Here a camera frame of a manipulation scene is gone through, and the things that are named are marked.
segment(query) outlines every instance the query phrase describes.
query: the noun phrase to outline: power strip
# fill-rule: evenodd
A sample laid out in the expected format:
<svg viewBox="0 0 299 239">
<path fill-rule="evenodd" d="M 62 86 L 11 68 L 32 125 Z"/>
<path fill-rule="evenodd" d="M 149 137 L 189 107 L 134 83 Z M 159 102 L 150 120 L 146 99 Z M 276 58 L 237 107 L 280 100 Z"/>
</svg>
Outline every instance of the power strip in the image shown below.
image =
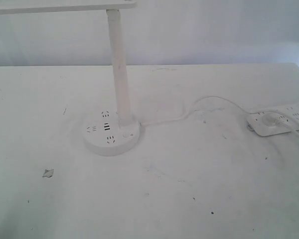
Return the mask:
<svg viewBox="0 0 299 239">
<path fill-rule="evenodd" d="M 299 122 L 299 103 L 297 104 L 292 104 L 292 105 L 284 105 L 284 106 L 278 106 L 278 107 L 270 107 L 268 109 L 271 110 L 278 110 L 282 113 L 285 113 L 289 115 L 290 117 L 293 117 L 295 120 L 298 120 Z M 267 126 L 263 122 L 263 115 L 264 112 L 260 112 L 257 114 L 251 114 L 247 117 L 247 122 L 248 122 L 248 127 L 250 129 L 253 129 L 258 135 L 260 136 L 270 136 L 274 134 L 279 134 L 279 133 L 286 133 L 290 132 L 289 129 L 283 126 Z M 290 122 L 286 117 L 281 116 L 277 113 L 272 113 L 272 115 L 275 117 L 279 117 L 282 122 L 285 124 L 290 125 L 292 128 L 295 130 L 299 130 L 299 127 L 294 124 L 293 122 Z"/>
</svg>

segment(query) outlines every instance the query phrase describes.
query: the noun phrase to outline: white cable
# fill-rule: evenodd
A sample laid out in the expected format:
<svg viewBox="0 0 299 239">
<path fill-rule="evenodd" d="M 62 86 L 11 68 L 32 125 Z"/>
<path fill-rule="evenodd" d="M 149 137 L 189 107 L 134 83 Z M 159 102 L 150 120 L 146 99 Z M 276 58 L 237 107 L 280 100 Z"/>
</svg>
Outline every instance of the white cable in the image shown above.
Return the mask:
<svg viewBox="0 0 299 239">
<path fill-rule="evenodd" d="M 279 121 L 277 122 L 277 125 L 281 125 L 281 126 L 283 126 L 283 127 L 286 127 L 286 128 L 289 129 L 291 132 L 293 132 L 296 136 L 299 137 L 299 133 L 298 133 L 297 131 L 295 131 L 290 125 L 288 125 L 288 124 L 282 122 L 281 120 L 279 120 Z"/>
<path fill-rule="evenodd" d="M 243 111 L 244 113 L 249 114 L 249 115 L 262 113 L 262 112 L 264 112 L 264 113 L 277 113 L 279 115 L 282 115 L 282 116 L 286 117 L 287 119 L 289 119 L 291 122 L 295 123 L 299 127 L 299 122 L 296 119 L 294 119 L 293 117 L 291 117 L 291 116 L 289 116 L 289 115 L 287 115 L 287 114 L 285 114 L 281 111 L 274 110 L 274 109 L 266 109 L 266 110 L 258 110 L 258 111 L 254 111 L 254 112 L 248 112 L 245 109 L 243 109 L 242 107 L 240 107 L 238 104 L 236 104 L 235 102 L 233 102 L 231 100 L 228 100 L 226 98 L 220 97 L 220 96 L 203 96 L 203 97 L 198 98 L 196 101 L 194 101 L 192 103 L 191 107 L 189 108 L 189 111 L 186 112 L 185 114 L 183 114 L 182 116 L 178 117 L 178 118 L 168 119 L 168 120 L 161 120 L 161 121 L 156 121 L 156 122 L 145 122 L 145 123 L 141 123 L 141 125 L 142 126 L 148 126 L 148 125 L 154 125 L 154 124 L 161 124 L 161 123 L 168 123 L 168 122 L 175 122 L 175 121 L 179 121 L 179 120 L 184 120 L 195 111 L 194 107 L 198 102 L 200 102 L 204 99 L 207 99 L 207 98 L 219 98 L 219 99 L 225 100 L 225 101 L 235 105 L 241 111 Z M 295 132 L 299 136 L 299 133 L 297 131 L 295 131 L 294 129 L 292 129 L 292 127 L 290 127 L 289 125 L 284 124 L 283 126 L 287 127 L 289 130 L 291 130 L 292 132 Z"/>
</svg>

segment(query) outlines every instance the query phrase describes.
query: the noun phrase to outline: table surface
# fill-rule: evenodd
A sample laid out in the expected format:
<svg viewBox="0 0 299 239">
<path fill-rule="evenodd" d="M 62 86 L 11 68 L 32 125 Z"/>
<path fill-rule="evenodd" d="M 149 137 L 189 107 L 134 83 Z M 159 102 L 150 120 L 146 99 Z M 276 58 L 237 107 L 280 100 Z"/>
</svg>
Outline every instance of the table surface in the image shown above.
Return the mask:
<svg viewBox="0 0 299 239">
<path fill-rule="evenodd" d="M 0 14 L 125 9 L 134 0 L 0 0 Z"/>
<path fill-rule="evenodd" d="M 128 74 L 142 121 L 173 117 L 204 95 L 246 109 L 299 101 L 295 64 Z M 0 239 L 299 239 L 293 134 L 259 137 L 239 109 L 208 99 L 184 121 L 143 129 L 132 150 L 101 157 L 80 133 L 100 104 L 115 106 L 110 66 L 0 67 Z"/>
</svg>

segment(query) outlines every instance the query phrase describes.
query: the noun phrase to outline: white wall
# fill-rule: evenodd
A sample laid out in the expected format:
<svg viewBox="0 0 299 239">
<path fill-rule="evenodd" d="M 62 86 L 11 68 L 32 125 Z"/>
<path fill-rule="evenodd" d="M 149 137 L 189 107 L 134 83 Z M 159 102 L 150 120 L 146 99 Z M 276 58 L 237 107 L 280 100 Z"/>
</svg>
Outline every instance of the white wall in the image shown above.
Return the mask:
<svg viewBox="0 0 299 239">
<path fill-rule="evenodd" d="M 122 21 L 128 64 L 299 65 L 299 0 L 139 0 Z M 0 16 L 0 66 L 104 64 L 105 11 Z"/>
</svg>

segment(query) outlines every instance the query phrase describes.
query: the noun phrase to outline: power cord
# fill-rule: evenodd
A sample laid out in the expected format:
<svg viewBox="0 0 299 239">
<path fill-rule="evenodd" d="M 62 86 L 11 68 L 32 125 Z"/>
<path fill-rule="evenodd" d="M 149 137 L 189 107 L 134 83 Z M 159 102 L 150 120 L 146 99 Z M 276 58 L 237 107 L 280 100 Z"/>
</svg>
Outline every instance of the power cord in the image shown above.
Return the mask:
<svg viewBox="0 0 299 239">
<path fill-rule="evenodd" d="M 179 121 L 179 120 L 184 120 L 186 119 L 188 116 L 190 116 L 193 112 L 195 112 L 195 105 L 204 100 L 204 99 L 207 99 L 207 98 L 219 98 L 219 99 L 222 99 L 222 100 L 225 100 L 231 104 L 233 104 L 234 106 L 236 106 L 237 108 L 239 108 L 241 111 L 243 111 L 244 113 L 246 114 L 257 114 L 257 113 L 276 113 L 276 114 L 279 114 L 281 116 L 284 116 L 285 118 L 287 118 L 288 120 L 290 120 L 291 122 L 295 123 L 298 127 L 299 127 L 299 122 L 294 119 L 293 117 L 281 112 L 281 111 L 278 111 L 278 110 L 272 110 L 272 109 L 266 109 L 266 110 L 258 110 L 258 111 L 253 111 L 253 112 L 248 112 L 247 110 L 243 109 L 242 107 L 240 107 L 238 104 L 236 104 L 235 102 L 229 100 L 229 99 L 226 99 L 226 98 L 223 98 L 223 97 L 220 97 L 220 96 L 203 96 L 203 97 L 200 97 L 198 98 L 196 101 L 194 101 L 192 104 L 191 104 L 191 107 L 189 108 L 189 111 L 186 112 L 185 114 L 183 114 L 182 116 L 178 117 L 178 118 L 174 118 L 174 119 L 168 119 L 168 120 L 161 120 L 161 121 L 154 121 L 154 122 L 144 122 L 144 123 L 141 123 L 142 126 L 149 126 L 149 125 L 155 125 L 155 124 L 163 124 L 163 123 L 169 123 L 169 122 L 175 122 L 175 121 Z M 273 125 L 277 125 L 277 126 L 283 126 L 283 127 L 286 127 L 288 128 L 291 132 L 295 133 L 298 137 L 299 137 L 299 133 L 294 130 L 291 126 L 289 126 L 288 124 L 285 124 L 284 122 L 282 122 L 281 120 L 279 120 L 278 118 L 275 118 L 275 117 L 272 117 L 272 118 L 269 118 L 269 119 L 266 119 L 267 121 L 271 121 L 273 122 Z"/>
</svg>

